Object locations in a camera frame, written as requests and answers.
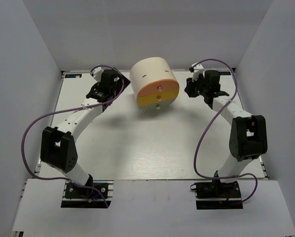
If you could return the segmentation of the orange drawer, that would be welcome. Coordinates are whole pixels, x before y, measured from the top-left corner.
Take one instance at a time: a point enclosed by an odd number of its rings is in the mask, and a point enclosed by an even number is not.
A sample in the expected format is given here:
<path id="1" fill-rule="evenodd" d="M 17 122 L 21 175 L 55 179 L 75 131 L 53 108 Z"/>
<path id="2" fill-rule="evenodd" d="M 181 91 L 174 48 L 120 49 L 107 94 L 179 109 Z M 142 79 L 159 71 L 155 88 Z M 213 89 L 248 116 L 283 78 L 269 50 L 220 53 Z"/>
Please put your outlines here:
<path id="1" fill-rule="evenodd" d="M 137 96 L 142 97 L 172 90 L 179 90 L 179 83 L 173 79 L 162 79 L 143 86 Z"/>

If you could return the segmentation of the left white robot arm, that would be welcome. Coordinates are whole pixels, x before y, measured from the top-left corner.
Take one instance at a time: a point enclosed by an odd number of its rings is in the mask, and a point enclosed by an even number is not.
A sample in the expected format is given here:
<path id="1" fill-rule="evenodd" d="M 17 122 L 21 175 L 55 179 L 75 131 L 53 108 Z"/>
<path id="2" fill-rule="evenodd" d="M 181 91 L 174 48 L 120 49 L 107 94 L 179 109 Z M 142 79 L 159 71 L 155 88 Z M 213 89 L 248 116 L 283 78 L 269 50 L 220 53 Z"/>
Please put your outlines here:
<path id="1" fill-rule="evenodd" d="M 42 132 L 41 161 L 77 183 L 77 192 L 88 197 L 93 193 L 93 178 L 78 164 L 76 141 L 86 127 L 110 106 L 129 86 L 130 80 L 112 69 L 97 70 L 100 77 L 85 96 L 77 111 L 55 127 Z"/>

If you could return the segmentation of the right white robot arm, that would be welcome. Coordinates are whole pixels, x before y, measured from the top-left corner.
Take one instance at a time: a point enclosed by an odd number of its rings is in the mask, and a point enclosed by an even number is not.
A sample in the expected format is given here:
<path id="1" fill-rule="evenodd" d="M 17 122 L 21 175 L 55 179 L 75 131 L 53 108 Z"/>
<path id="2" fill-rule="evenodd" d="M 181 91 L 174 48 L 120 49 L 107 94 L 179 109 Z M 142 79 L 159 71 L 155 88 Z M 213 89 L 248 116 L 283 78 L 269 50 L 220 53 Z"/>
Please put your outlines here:
<path id="1" fill-rule="evenodd" d="M 222 116 L 230 125 L 230 155 L 216 172 L 219 180 L 212 184 L 213 193 L 223 197 L 230 191 L 229 183 L 240 177 L 245 167 L 267 152 L 266 120 L 262 115 L 252 115 L 225 91 L 221 90 L 220 72 L 196 70 L 186 80 L 184 91 L 190 98 L 203 96 L 204 102 L 217 116 Z"/>

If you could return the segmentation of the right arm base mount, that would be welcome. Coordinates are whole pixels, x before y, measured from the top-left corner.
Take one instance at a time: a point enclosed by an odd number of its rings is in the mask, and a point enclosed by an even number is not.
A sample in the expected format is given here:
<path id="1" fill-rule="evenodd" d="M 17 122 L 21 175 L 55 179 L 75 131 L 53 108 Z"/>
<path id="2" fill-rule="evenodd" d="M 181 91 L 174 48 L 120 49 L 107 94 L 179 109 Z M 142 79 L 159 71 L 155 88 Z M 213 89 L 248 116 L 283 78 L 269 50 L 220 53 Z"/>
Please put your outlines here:
<path id="1" fill-rule="evenodd" d="M 232 183 L 221 183 L 219 180 L 197 182 L 190 186 L 190 190 L 195 192 L 197 210 L 243 209 L 237 181 Z"/>

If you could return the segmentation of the cream round drawer box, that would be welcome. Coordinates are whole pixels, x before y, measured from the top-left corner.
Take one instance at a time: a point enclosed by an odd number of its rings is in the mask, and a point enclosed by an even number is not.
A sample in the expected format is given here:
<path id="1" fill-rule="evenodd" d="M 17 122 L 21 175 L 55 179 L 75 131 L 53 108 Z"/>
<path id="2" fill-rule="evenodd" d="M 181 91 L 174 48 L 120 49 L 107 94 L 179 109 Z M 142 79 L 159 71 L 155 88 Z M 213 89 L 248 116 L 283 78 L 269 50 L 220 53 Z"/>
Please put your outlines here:
<path id="1" fill-rule="evenodd" d="M 176 80 L 167 61 L 161 57 L 146 58 L 137 62 L 129 74 L 132 90 L 136 97 L 143 86 L 162 79 Z"/>

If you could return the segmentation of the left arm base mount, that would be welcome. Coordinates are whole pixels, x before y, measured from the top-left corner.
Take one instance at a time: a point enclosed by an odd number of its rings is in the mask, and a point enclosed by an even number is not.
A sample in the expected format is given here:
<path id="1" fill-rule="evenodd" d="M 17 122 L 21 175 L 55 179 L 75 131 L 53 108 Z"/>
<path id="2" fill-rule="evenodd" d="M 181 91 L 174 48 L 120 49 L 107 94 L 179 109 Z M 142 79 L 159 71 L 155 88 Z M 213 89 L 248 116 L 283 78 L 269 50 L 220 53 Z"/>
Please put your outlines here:
<path id="1" fill-rule="evenodd" d="M 93 186 L 98 190 L 79 188 L 66 182 L 64 186 L 61 208 L 86 208 L 102 209 L 110 206 L 114 182 L 93 181 Z"/>

